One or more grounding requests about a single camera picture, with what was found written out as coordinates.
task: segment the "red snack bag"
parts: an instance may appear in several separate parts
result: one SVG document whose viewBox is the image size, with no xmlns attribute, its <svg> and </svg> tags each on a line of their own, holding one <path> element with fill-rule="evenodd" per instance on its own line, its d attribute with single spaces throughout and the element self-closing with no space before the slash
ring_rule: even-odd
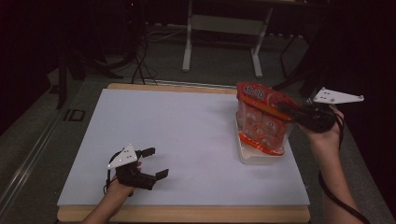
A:
<svg viewBox="0 0 396 224">
<path fill-rule="evenodd" d="M 291 129 L 291 117 L 276 109 L 279 103 L 298 107 L 285 93 L 255 82 L 236 84 L 238 111 L 236 119 L 241 141 L 259 151 L 281 156 Z"/>
</svg>

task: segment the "wire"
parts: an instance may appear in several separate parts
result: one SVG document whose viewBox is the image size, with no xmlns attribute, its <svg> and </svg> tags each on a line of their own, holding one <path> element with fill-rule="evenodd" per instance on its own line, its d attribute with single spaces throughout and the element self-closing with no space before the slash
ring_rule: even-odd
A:
<svg viewBox="0 0 396 224">
<path fill-rule="evenodd" d="M 103 186 L 103 193 L 104 194 L 106 194 L 107 193 L 107 189 L 108 189 L 108 187 L 110 186 L 110 184 L 111 183 L 113 183 L 115 180 L 117 179 L 117 177 L 115 177 L 114 179 L 112 179 L 111 181 L 108 181 L 107 180 L 107 182 L 108 182 L 108 184 L 106 183 L 104 186 Z"/>
<path fill-rule="evenodd" d="M 150 33 L 148 33 L 148 35 L 155 35 L 155 34 L 172 34 L 174 33 L 174 30 L 171 29 L 167 29 L 167 30 L 163 30 L 163 31 L 151 31 Z"/>
<path fill-rule="evenodd" d="M 338 149 L 341 150 L 341 144 L 344 141 L 344 119 L 339 115 L 335 114 L 337 116 L 337 119 L 335 120 L 338 125 L 338 129 L 340 130 L 340 141 L 338 143 Z"/>
<path fill-rule="evenodd" d="M 143 81 L 143 84 L 144 84 L 144 85 L 146 85 L 145 78 L 150 78 L 150 79 L 152 79 L 152 80 L 154 81 L 154 83 L 155 83 L 156 85 L 158 85 L 157 81 L 154 79 L 154 78 L 158 75 L 158 72 L 157 72 L 155 69 L 149 68 L 149 67 L 146 65 L 146 63 L 144 62 L 144 60 L 145 60 L 145 58 L 146 58 L 146 55 L 147 55 L 147 48 L 146 48 L 142 43 L 140 43 L 139 45 L 143 48 L 144 54 L 143 54 L 142 57 L 140 57 L 139 55 L 136 54 L 136 57 L 135 57 L 135 58 L 136 58 L 137 67 L 136 67 L 136 69 L 134 70 L 134 74 L 133 74 L 133 76 L 132 76 L 132 84 L 134 83 L 134 77 L 136 76 L 137 72 L 139 72 L 140 77 L 142 78 L 142 81 Z M 149 77 L 144 77 L 144 76 L 143 76 L 142 64 L 143 64 L 143 66 L 146 68 L 146 71 L 147 71 Z M 150 73 L 149 70 L 154 71 L 154 72 L 155 72 L 155 75 L 153 76 L 153 75 Z"/>
<path fill-rule="evenodd" d="M 174 33 L 172 33 L 172 34 L 170 34 L 170 35 L 166 35 L 166 36 L 164 36 L 164 37 L 161 37 L 161 38 L 158 38 L 158 39 L 151 39 L 151 40 L 149 40 L 150 42 L 158 42 L 158 41 L 160 41 L 160 40 L 164 40 L 164 39 L 166 39 L 166 38 L 169 38 L 169 37 L 171 37 L 172 35 L 178 35 L 178 34 L 180 34 L 180 33 L 182 33 L 182 32 L 184 32 L 184 31 L 186 31 L 187 29 L 182 29 L 182 30 L 179 30 L 179 31 L 176 31 L 176 32 L 174 32 Z"/>
<path fill-rule="evenodd" d="M 343 203 L 341 200 L 339 200 L 335 195 L 332 194 L 332 192 L 329 190 L 329 188 L 326 186 L 326 183 L 323 180 L 323 177 L 321 175 L 321 172 L 319 172 L 319 184 L 322 186 L 323 192 L 330 198 L 332 199 L 333 202 L 338 204 L 340 207 L 344 208 L 350 215 L 356 217 L 358 220 L 360 220 L 364 224 L 370 224 L 369 220 L 362 215 L 360 212 L 356 211 L 346 203 Z"/>
</svg>

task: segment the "white tabletop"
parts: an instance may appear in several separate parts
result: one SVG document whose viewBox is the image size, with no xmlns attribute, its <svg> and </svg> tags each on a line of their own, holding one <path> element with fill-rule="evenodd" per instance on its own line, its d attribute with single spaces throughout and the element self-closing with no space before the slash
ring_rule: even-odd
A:
<svg viewBox="0 0 396 224">
<path fill-rule="evenodd" d="M 156 147 L 141 159 L 142 173 L 169 176 L 126 204 L 309 204 L 289 143 L 275 164 L 239 160 L 236 110 L 232 94 L 103 90 L 58 205 L 98 204 L 110 158 L 129 144 Z"/>
</svg>

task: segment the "red packaging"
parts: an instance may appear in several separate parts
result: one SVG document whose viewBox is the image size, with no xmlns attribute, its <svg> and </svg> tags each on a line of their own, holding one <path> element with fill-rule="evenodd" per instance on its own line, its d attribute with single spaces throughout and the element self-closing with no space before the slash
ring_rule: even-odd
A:
<svg viewBox="0 0 396 224">
<path fill-rule="evenodd" d="M 236 120 L 241 141 L 263 153 L 282 156 L 292 124 L 291 117 L 279 112 L 276 105 L 282 103 L 296 108 L 298 105 L 285 93 L 259 83 L 238 82 L 236 89 Z"/>
</svg>

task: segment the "table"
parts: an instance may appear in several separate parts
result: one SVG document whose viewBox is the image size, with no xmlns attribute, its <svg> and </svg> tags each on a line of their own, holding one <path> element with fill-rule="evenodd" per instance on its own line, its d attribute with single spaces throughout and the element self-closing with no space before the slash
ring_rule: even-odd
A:
<svg viewBox="0 0 396 224">
<path fill-rule="evenodd" d="M 116 104 L 118 107 L 115 110 L 112 111 L 119 111 L 121 114 L 126 113 L 128 114 L 129 111 L 123 110 L 123 108 L 120 108 L 120 105 L 124 104 L 129 104 L 129 102 L 122 101 L 120 104 L 115 101 L 115 95 L 117 95 L 119 92 L 122 93 L 122 95 L 125 93 L 127 94 L 126 97 L 123 99 L 131 99 L 133 97 L 137 97 L 136 95 L 142 94 L 142 95 L 151 95 L 151 94 L 156 94 L 156 96 L 159 95 L 166 95 L 166 94 L 171 94 L 171 98 L 168 98 L 170 101 L 161 102 L 161 108 L 163 113 L 168 113 L 169 111 L 172 111 L 172 106 L 169 104 L 172 99 L 177 98 L 178 102 L 183 103 L 183 102 L 188 102 L 190 100 L 189 97 L 197 97 L 196 101 L 194 101 L 194 104 L 192 105 L 199 105 L 200 104 L 200 98 L 204 97 L 202 99 L 205 99 L 205 102 L 203 104 L 209 104 L 209 105 L 218 105 L 220 101 L 215 101 L 215 102 L 208 102 L 211 100 L 207 99 L 213 99 L 213 98 L 219 98 L 221 101 L 225 99 L 225 101 L 228 101 L 228 103 L 232 103 L 237 101 L 233 100 L 234 97 L 236 97 L 236 91 L 235 90 L 219 90 L 219 89 L 209 89 L 209 88 L 192 88 L 192 87 L 165 87 L 165 86 L 139 86 L 139 85 L 131 85 L 131 84 L 111 84 L 108 86 L 108 90 L 104 90 L 104 92 L 101 95 L 101 98 L 99 99 L 98 105 L 95 109 L 95 112 L 92 116 L 92 120 L 90 123 L 90 126 L 86 132 L 86 135 L 84 136 L 84 140 L 81 144 L 80 151 L 78 152 L 77 158 L 75 160 L 75 164 L 73 165 L 73 168 L 70 172 L 70 175 L 66 181 L 66 184 L 64 186 L 64 191 L 61 194 L 60 201 L 58 202 L 58 205 L 60 206 L 59 212 L 58 212 L 58 218 L 61 221 L 81 221 L 85 216 L 87 216 L 91 210 L 94 208 L 95 203 L 92 202 L 98 202 L 100 198 L 102 197 L 101 192 L 101 187 L 102 186 L 97 186 L 97 188 L 92 188 L 90 186 L 90 182 L 97 182 L 102 183 L 105 180 L 105 175 L 106 175 L 106 169 L 104 169 L 103 176 L 101 176 L 102 172 L 99 172 L 99 176 L 96 178 L 96 173 L 98 172 L 97 170 L 101 169 L 102 164 L 99 164 L 99 166 L 92 165 L 92 163 L 98 163 L 96 161 L 97 158 L 99 158 L 100 162 L 99 163 L 104 163 L 103 167 L 106 168 L 106 163 L 108 162 L 108 158 L 104 158 L 103 160 L 100 158 L 101 154 L 104 153 L 102 150 L 99 149 L 99 147 L 104 147 L 107 148 L 108 144 L 111 146 L 114 145 L 114 141 L 112 141 L 110 138 L 113 136 L 114 138 L 117 138 L 116 142 L 119 142 L 120 139 L 122 139 L 123 135 L 129 136 L 129 133 L 127 132 L 119 132 L 115 133 L 116 131 L 113 130 L 115 127 L 108 127 L 112 126 L 112 123 L 119 123 L 120 120 L 117 119 L 122 116 L 116 116 L 117 118 L 110 119 L 110 122 L 107 122 L 104 120 L 104 123 L 100 123 L 98 120 L 102 120 L 102 118 L 107 117 L 107 114 L 103 114 L 104 112 L 104 107 L 110 106 L 109 104 L 105 104 L 104 102 L 111 103 L 111 104 Z M 145 98 L 138 100 L 142 102 L 143 104 L 147 104 L 148 100 L 152 100 L 152 98 Z M 136 106 L 134 107 L 136 111 L 139 111 L 139 108 Z M 223 113 L 222 111 L 229 111 L 230 108 L 209 108 L 210 113 L 208 114 L 208 111 L 199 111 L 195 115 L 195 119 L 198 119 L 197 117 L 200 117 L 199 122 L 196 122 L 196 125 L 200 125 L 200 123 L 205 123 L 206 119 L 214 118 L 212 116 L 218 116 L 217 113 L 220 115 Z M 183 114 L 185 115 L 184 111 L 183 113 L 177 114 L 178 117 L 183 117 Z M 163 124 L 166 124 L 168 120 L 167 119 L 153 119 L 153 123 L 156 122 L 163 122 Z M 212 122 L 216 125 L 214 125 L 214 129 L 221 129 L 221 132 L 225 128 L 226 130 L 229 129 L 229 124 L 228 121 L 226 123 L 223 122 L 223 120 L 220 120 L 217 122 L 216 120 L 212 120 Z M 106 125 L 106 127 L 103 128 L 103 130 L 98 130 L 97 127 L 101 125 Z M 161 132 L 163 125 L 161 127 L 156 127 L 156 131 Z M 134 135 L 139 135 L 139 133 L 145 134 L 145 131 L 147 129 L 145 127 L 141 127 L 137 132 L 134 132 Z M 209 138 L 211 136 L 214 136 L 211 130 L 207 130 L 205 132 L 208 134 Z M 95 143 L 92 141 L 92 139 L 98 140 L 101 137 L 102 134 L 107 135 L 108 139 L 106 141 L 100 142 L 100 143 Z M 161 180 L 158 182 L 152 191 L 148 190 L 139 190 L 134 194 L 134 196 L 129 199 L 126 204 L 121 208 L 121 210 L 112 218 L 112 221 L 117 221 L 117 222 L 307 222 L 309 220 L 309 211 L 307 208 L 307 205 L 309 204 L 309 201 L 307 200 L 307 195 L 306 192 L 304 191 L 304 184 L 301 180 L 301 177 L 299 176 L 299 171 L 298 168 L 295 164 L 295 160 L 292 156 L 291 151 L 288 151 L 287 153 L 287 160 L 283 165 L 287 167 L 287 173 L 291 173 L 295 176 L 296 182 L 291 182 L 293 185 L 293 188 L 290 188 L 290 183 L 287 184 L 288 181 L 290 181 L 289 178 L 286 178 L 286 180 L 282 179 L 282 176 L 278 176 L 278 169 L 279 167 L 271 168 L 271 167 L 263 167 L 263 166 L 248 166 L 245 164 L 242 164 L 242 162 L 238 161 L 237 152 L 235 149 L 232 149 L 230 151 L 226 151 L 223 153 L 222 151 L 220 152 L 220 157 L 218 152 L 213 151 L 213 153 L 210 153 L 210 155 L 207 154 L 208 150 L 213 150 L 216 148 L 220 148 L 219 146 L 214 146 L 210 148 L 203 148 L 202 151 L 205 152 L 200 159 L 203 160 L 195 160 L 192 158 L 187 158 L 186 160 L 180 160 L 177 157 L 177 154 L 183 154 L 183 151 L 180 151 L 179 149 L 177 150 L 176 148 L 173 148 L 174 150 L 177 150 L 175 153 L 172 154 L 172 150 L 167 150 L 169 146 L 168 142 L 164 142 L 161 138 L 158 137 L 160 135 L 155 135 L 156 133 L 153 133 L 152 137 L 155 137 L 156 139 L 152 141 L 154 142 L 158 141 L 161 142 L 160 146 L 155 146 L 157 148 L 157 152 L 152 158 L 145 158 L 142 160 L 143 162 L 143 169 L 142 172 L 144 173 L 150 173 L 150 172 L 157 172 L 160 171 L 162 168 L 169 168 L 169 176 L 166 177 L 164 180 Z M 233 141 L 227 141 L 228 138 L 231 137 L 229 134 L 224 134 L 224 135 L 219 135 L 216 136 L 214 139 L 208 139 L 203 135 L 204 140 L 207 141 L 214 141 L 221 143 L 221 147 L 227 146 L 228 147 L 233 147 L 236 145 Z M 144 141 L 140 141 L 141 137 L 137 136 L 134 139 L 134 144 L 141 144 Z M 179 138 L 174 138 L 173 141 L 178 141 L 177 145 L 183 145 L 183 146 L 189 146 L 189 143 L 185 143 L 181 141 Z M 194 146 L 190 146 L 189 149 L 196 149 Z M 197 153 L 196 150 L 190 151 L 188 153 L 189 155 L 191 154 L 193 157 L 200 156 L 200 153 Z M 177 160 L 180 161 L 177 166 L 175 166 L 175 161 L 172 160 Z M 215 167 L 215 169 L 210 170 L 211 172 L 204 172 L 202 174 L 201 170 L 197 170 L 194 172 L 194 176 L 189 176 L 186 175 L 186 173 L 183 172 L 188 172 L 189 169 L 196 165 L 196 164 L 204 164 L 202 170 L 205 170 L 206 167 Z M 230 170 L 230 173 L 228 174 L 227 172 L 223 172 L 224 170 Z M 85 174 L 89 173 L 90 181 L 87 181 L 85 178 Z M 228 176 L 228 175 L 235 175 L 240 176 L 240 179 L 234 180 L 233 178 L 229 177 L 224 177 L 222 174 Z M 188 179 L 188 181 L 180 181 L 180 177 Z M 201 178 L 196 180 L 194 179 L 196 176 L 200 176 Z M 213 183 L 219 184 L 218 186 L 213 186 L 211 182 L 206 181 L 206 179 L 209 179 L 213 181 Z M 279 190 L 279 192 L 282 189 L 288 189 L 287 191 L 290 190 L 290 192 L 286 192 L 286 194 L 289 194 L 288 196 L 285 195 L 285 197 L 280 197 L 276 199 L 276 201 L 282 201 L 278 202 L 278 204 L 271 205 L 271 204 L 266 204 L 266 202 L 262 202 L 262 200 L 257 200 L 258 197 L 256 197 L 257 192 L 249 192 L 249 194 L 242 195 L 244 197 L 238 198 L 236 197 L 241 203 L 236 203 L 234 199 L 232 199 L 232 195 L 235 195 L 235 193 L 239 194 L 241 190 L 244 190 L 244 188 L 247 188 L 248 190 L 251 190 L 250 186 L 262 186 L 262 183 L 265 181 L 268 182 L 268 180 L 271 181 L 268 185 L 268 189 L 270 188 Z M 249 185 L 243 184 L 242 187 L 240 186 L 241 183 L 247 183 L 249 181 Z M 67 201 L 71 200 L 70 197 L 73 197 L 72 193 L 70 192 L 76 192 L 76 188 L 72 188 L 73 186 L 77 185 L 77 190 L 81 189 L 89 189 L 89 191 L 94 191 L 98 192 L 98 196 L 95 199 L 89 199 L 87 200 L 87 203 L 85 204 L 73 204 L 73 203 L 68 203 Z M 184 191 L 186 192 L 196 192 L 195 188 L 189 187 L 189 185 L 197 185 L 196 183 L 200 183 L 200 189 L 203 191 L 202 195 L 192 195 L 192 194 L 183 194 Z M 217 197 L 216 194 L 219 194 L 220 191 L 216 191 L 216 187 L 221 188 L 220 191 L 230 191 L 230 201 L 229 199 L 222 199 L 224 202 L 216 203 L 216 201 L 212 201 Z M 81 198 L 86 197 L 86 194 L 89 193 L 81 193 L 78 195 L 78 198 L 76 200 L 80 200 Z M 211 197 L 207 198 L 205 195 L 206 194 L 212 194 Z M 276 195 L 276 192 L 265 192 L 263 195 L 266 195 L 265 197 L 268 197 L 268 195 L 271 197 L 272 195 Z M 193 201 L 192 204 L 186 204 L 184 198 L 195 198 L 195 201 Z M 257 201 L 253 203 L 245 203 L 245 201 Z"/>
</svg>

